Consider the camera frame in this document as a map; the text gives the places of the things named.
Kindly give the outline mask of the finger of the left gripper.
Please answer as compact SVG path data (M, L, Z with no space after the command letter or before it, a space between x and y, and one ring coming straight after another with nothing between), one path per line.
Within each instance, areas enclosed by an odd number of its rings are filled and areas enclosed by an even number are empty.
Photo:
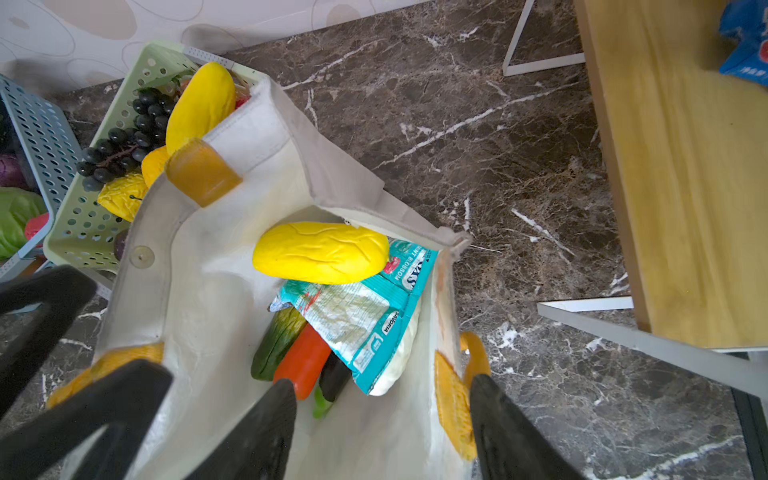
M93 434L76 479L122 479L173 381L163 366L132 361L1 440L1 477L36 479Z
M2 414L13 406L96 291L96 282L70 265L1 285L3 314L38 306L29 324L1 355Z

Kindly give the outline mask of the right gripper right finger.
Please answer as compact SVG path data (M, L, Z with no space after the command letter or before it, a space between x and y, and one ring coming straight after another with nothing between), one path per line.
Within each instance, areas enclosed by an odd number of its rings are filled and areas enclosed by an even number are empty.
M484 479L581 479L504 391L485 374L473 378L470 413Z

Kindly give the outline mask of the dark purple eggplant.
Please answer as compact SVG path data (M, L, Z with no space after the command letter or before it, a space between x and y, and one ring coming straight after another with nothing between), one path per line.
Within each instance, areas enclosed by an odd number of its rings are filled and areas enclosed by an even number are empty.
M351 378L351 370L332 353L323 366L314 393L313 417L315 419L321 420L327 415Z

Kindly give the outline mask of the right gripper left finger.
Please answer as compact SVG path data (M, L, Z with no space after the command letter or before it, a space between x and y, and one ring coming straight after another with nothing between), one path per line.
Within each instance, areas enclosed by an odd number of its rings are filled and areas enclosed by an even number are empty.
M190 479L282 479L295 428L293 384L279 380L193 471Z

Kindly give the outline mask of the orange-green papaya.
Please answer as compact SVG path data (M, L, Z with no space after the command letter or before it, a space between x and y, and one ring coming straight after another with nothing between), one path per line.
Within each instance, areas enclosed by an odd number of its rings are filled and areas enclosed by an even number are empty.
M275 314L254 354L251 376L260 381L272 381L287 352L298 339L307 322L295 308Z

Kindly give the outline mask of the orange-red carrot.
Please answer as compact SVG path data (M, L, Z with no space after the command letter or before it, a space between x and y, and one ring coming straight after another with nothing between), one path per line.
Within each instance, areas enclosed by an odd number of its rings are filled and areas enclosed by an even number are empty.
M277 367L273 382L289 380L296 399L303 401L312 393L330 354L325 340L307 324Z

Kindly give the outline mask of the teal snack bag front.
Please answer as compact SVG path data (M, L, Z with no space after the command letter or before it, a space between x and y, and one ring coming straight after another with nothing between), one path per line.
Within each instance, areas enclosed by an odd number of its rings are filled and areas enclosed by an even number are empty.
M437 251L404 240L391 241L389 254L380 273L358 283L288 280L269 306L271 312L296 308L367 395L395 354L438 259Z

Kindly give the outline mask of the white grocery bag yellow handles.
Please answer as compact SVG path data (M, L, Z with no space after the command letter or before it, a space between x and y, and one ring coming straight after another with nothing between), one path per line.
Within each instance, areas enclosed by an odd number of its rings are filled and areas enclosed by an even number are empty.
M127 246L145 260L119 265L95 352L162 343L173 381L129 470L132 479L182 479L267 392L250 374L281 281L257 272L255 245L276 224L349 221L438 254L402 376L383 396L354 386L328 416L299 406L290 479L467 479L439 423L434 358L459 354L453 263L468 233L435 227L381 179L322 136L268 77L205 138L240 184L202 207L159 178Z

